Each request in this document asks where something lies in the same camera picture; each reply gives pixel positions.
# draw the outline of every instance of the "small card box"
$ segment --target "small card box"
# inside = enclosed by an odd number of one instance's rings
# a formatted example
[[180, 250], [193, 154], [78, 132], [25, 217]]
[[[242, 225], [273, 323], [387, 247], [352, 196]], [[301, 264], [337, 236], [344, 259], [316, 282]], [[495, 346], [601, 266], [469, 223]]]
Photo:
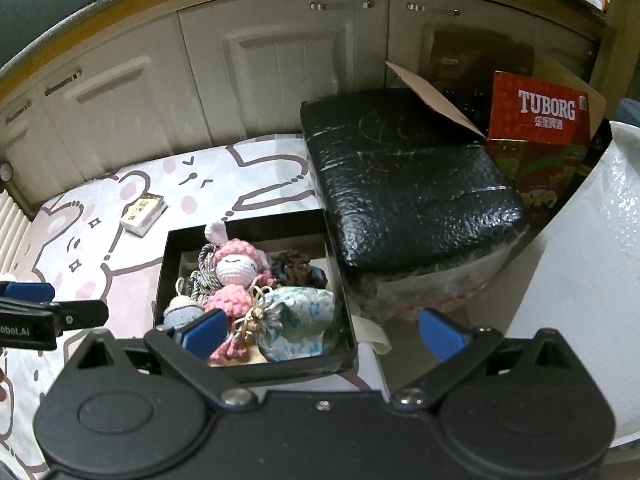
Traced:
[[143, 237], [165, 209], [163, 196], [145, 193], [129, 206], [120, 224], [130, 233]]

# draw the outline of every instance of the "black box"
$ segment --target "black box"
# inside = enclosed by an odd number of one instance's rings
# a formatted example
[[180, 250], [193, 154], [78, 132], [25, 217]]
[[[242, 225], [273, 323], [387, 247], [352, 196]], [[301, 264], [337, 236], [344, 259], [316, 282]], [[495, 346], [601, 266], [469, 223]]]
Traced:
[[[324, 258], [324, 268], [335, 299], [341, 305], [342, 335], [331, 354], [289, 361], [226, 366], [224, 371], [239, 383], [282, 381], [317, 377], [349, 370], [358, 353], [358, 345], [346, 303], [342, 277], [335, 259], [335, 248], [328, 235], [324, 213], [320, 209], [260, 216], [226, 222], [229, 239], [245, 240], [265, 253], [299, 249], [314, 258]], [[169, 231], [160, 269], [154, 324], [162, 324], [164, 310], [175, 296], [175, 282], [193, 270], [193, 260], [207, 243], [204, 226]]]
[[413, 90], [305, 102], [300, 120], [350, 285], [461, 267], [528, 227], [522, 199], [478, 136]]

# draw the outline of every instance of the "white fabric strap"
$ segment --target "white fabric strap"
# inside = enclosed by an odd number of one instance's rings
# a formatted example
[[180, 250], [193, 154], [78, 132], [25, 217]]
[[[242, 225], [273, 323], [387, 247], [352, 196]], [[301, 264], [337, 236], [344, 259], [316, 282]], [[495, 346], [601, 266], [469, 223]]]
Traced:
[[379, 355], [388, 354], [391, 351], [389, 338], [380, 325], [360, 316], [351, 316], [351, 322], [358, 343], [370, 345]]

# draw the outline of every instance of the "blue gripper pad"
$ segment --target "blue gripper pad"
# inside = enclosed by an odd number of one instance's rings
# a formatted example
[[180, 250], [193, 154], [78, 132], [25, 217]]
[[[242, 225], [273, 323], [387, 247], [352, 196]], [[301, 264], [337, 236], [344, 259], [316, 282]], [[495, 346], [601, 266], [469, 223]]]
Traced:
[[471, 332], [433, 310], [422, 311], [418, 321], [418, 332], [422, 344], [440, 362], [463, 350], [472, 339]]
[[228, 319], [215, 308], [175, 331], [174, 340], [196, 357], [206, 360], [226, 339]]
[[1, 295], [11, 300], [49, 303], [56, 291], [50, 283], [9, 282]]

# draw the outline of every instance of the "white cabinet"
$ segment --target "white cabinet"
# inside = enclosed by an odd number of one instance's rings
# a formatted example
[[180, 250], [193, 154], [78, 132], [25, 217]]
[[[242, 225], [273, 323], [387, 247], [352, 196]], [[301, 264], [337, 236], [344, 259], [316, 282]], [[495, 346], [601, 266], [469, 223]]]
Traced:
[[38, 90], [87, 179], [212, 146], [175, 13], [81, 54]]
[[14, 167], [12, 182], [30, 204], [84, 180], [34, 89], [0, 112], [0, 159]]
[[537, 18], [535, 45], [581, 79], [590, 75], [598, 54], [596, 41], [543, 18]]
[[390, 0], [388, 58], [441, 90], [472, 88], [496, 69], [530, 72], [535, 27], [535, 17], [484, 0]]
[[388, 0], [223, 0], [180, 12], [215, 140], [300, 129], [300, 104], [384, 86]]

